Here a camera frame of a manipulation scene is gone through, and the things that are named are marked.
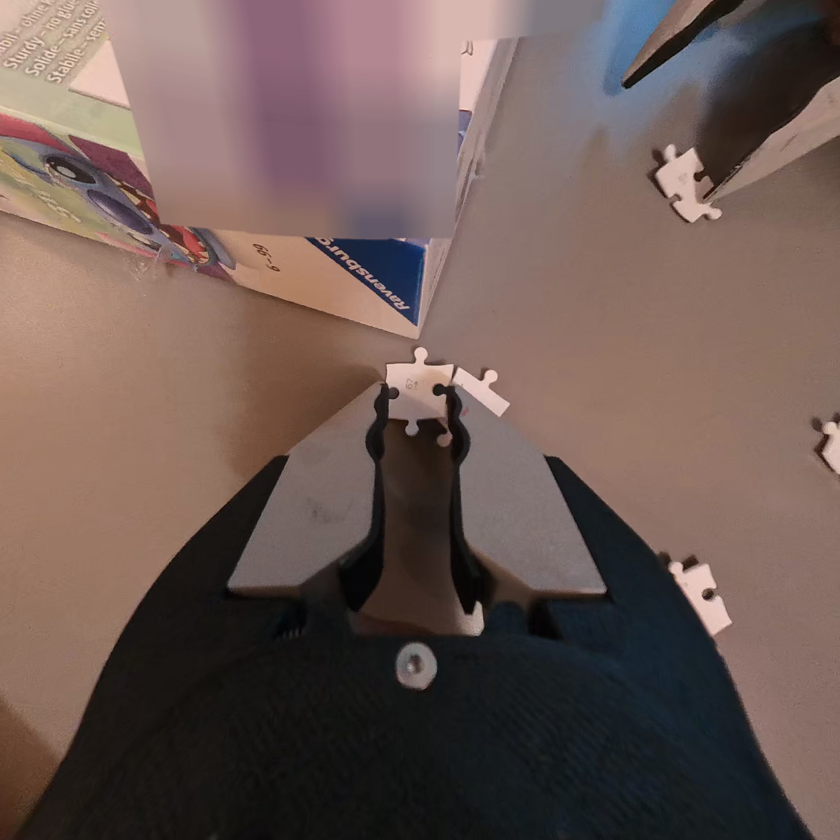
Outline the cartoon print puzzle box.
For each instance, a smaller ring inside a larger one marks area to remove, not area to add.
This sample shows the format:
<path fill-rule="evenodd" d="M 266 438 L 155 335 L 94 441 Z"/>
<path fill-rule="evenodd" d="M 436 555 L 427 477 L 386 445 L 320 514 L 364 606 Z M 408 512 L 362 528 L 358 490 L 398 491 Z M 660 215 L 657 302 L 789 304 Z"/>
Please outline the cartoon print puzzle box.
<path fill-rule="evenodd" d="M 418 337 L 511 2 L 2 2 L 2 211 Z"/>

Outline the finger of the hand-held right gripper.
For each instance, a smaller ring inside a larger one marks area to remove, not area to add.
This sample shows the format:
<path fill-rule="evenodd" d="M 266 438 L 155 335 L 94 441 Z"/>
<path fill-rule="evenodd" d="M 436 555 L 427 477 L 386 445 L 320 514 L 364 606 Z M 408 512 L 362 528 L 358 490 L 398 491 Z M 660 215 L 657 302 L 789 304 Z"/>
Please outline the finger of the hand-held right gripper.
<path fill-rule="evenodd" d="M 701 184 L 715 201 L 838 137 L 839 51 L 776 39 L 715 77 L 700 125 Z"/>
<path fill-rule="evenodd" d="M 688 47 L 721 18 L 736 12 L 745 1 L 676 1 L 647 38 L 622 78 L 629 89 Z"/>

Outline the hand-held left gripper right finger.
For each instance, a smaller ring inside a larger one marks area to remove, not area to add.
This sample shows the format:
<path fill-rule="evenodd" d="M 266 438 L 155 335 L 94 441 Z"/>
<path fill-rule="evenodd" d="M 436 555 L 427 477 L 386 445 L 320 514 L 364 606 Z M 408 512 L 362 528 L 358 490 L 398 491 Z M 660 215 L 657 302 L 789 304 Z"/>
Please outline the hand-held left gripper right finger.
<path fill-rule="evenodd" d="M 606 584 L 546 455 L 461 386 L 441 393 L 452 434 L 450 570 L 464 612 L 603 598 Z"/>

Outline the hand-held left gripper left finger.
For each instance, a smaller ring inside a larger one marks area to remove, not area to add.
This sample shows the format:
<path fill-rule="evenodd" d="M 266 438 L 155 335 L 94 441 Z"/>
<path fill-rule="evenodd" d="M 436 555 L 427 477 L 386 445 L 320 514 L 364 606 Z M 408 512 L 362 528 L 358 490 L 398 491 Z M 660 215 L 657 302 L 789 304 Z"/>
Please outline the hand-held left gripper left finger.
<path fill-rule="evenodd" d="M 233 594 L 362 608 L 384 565 L 389 404 L 377 381 L 290 450 L 228 580 Z"/>

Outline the white puzzle piece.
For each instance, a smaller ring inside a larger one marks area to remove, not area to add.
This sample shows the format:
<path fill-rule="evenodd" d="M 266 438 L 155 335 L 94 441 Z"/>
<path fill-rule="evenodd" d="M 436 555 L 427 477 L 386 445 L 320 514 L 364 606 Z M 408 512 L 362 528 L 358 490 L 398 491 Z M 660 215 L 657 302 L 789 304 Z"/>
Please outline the white puzzle piece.
<path fill-rule="evenodd" d="M 428 353 L 422 346 L 413 349 L 413 361 L 389 363 L 385 382 L 390 390 L 389 418 L 406 422 L 406 435 L 414 437 L 422 421 L 435 420 L 444 431 L 437 436 L 439 447 L 445 448 L 452 441 L 448 430 L 447 396 L 436 393 L 435 388 L 451 385 L 453 364 L 428 364 Z"/>
<path fill-rule="evenodd" d="M 825 422 L 814 417 L 812 427 L 820 434 L 820 439 L 813 449 L 815 456 L 839 477 L 839 415 L 835 414 Z"/>
<path fill-rule="evenodd" d="M 673 143 L 662 151 L 663 164 L 654 174 L 660 192 L 669 200 L 671 209 L 685 222 L 693 224 L 702 218 L 717 221 L 722 211 L 699 196 L 697 175 L 705 171 L 697 150 L 683 153 Z"/>
<path fill-rule="evenodd" d="M 732 625 L 707 563 L 669 560 L 667 568 L 710 637 L 716 637 Z"/>
<path fill-rule="evenodd" d="M 510 402 L 494 390 L 498 380 L 498 372 L 487 368 L 480 376 L 469 373 L 461 366 L 456 367 L 451 380 L 452 385 L 471 395 L 475 400 L 502 417 L 510 406 Z"/>

